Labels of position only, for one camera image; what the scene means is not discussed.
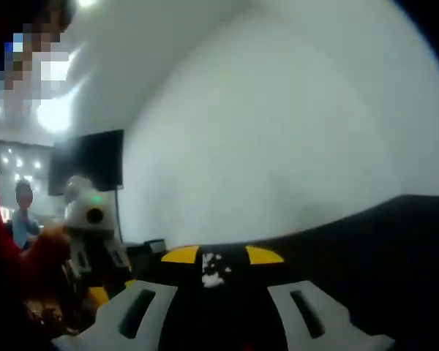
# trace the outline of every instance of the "person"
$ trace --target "person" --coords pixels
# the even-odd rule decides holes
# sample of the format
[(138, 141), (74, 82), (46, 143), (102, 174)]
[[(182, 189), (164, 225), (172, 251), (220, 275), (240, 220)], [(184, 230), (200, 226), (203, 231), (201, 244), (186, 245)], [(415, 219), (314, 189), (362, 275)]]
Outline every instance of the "person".
[(31, 184), (26, 180), (16, 183), (16, 202), (19, 209), (12, 215), (13, 241), (22, 250), (27, 250), (39, 234), (39, 225), (30, 214), (29, 206), (32, 204), (33, 194)]
[(25, 299), (70, 258), (70, 237), (63, 226), (44, 227), (34, 245), (22, 252), (7, 233), (0, 216), (0, 346), (9, 350), (52, 350), (50, 340), (36, 329)]
[[(75, 0), (0, 1), (0, 81), (6, 89), (22, 79), (30, 67), (32, 53), (48, 51), (72, 22)], [(6, 52), (6, 44), (23, 33), (23, 50)]]

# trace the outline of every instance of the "white wall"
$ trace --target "white wall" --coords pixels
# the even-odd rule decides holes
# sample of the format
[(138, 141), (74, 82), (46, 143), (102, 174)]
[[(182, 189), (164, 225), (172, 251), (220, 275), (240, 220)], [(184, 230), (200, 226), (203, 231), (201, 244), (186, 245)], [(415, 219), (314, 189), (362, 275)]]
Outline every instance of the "white wall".
[(267, 238), (439, 195), (439, 66), (404, 15), (388, 1), (261, 2), (127, 129), (126, 240)]
[(404, 193), (439, 195), (439, 63), (394, 1), (256, 0), (344, 72)]
[(266, 238), (399, 192), (374, 117), (347, 78), (260, 9), (192, 53), (124, 147), (128, 241)]

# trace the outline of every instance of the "television screen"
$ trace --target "television screen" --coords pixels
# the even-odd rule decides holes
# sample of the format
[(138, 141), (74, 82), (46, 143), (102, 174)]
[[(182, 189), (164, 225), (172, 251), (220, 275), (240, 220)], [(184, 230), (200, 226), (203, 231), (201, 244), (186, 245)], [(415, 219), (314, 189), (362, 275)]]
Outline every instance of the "television screen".
[(96, 189), (110, 191), (122, 185), (124, 131), (115, 130), (55, 143), (50, 157), (49, 195), (64, 194), (74, 175), (91, 179)]

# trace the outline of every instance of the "red object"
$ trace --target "red object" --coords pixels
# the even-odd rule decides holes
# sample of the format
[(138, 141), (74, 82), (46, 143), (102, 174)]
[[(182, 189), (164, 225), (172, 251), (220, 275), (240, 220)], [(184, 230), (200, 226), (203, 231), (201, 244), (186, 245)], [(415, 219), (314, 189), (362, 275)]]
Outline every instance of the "red object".
[(0, 271), (3, 283), (23, 293), (36, 282), (40, 266), (39, 253), (27, 254), (25, 257), (21, 254), (0, 214)]

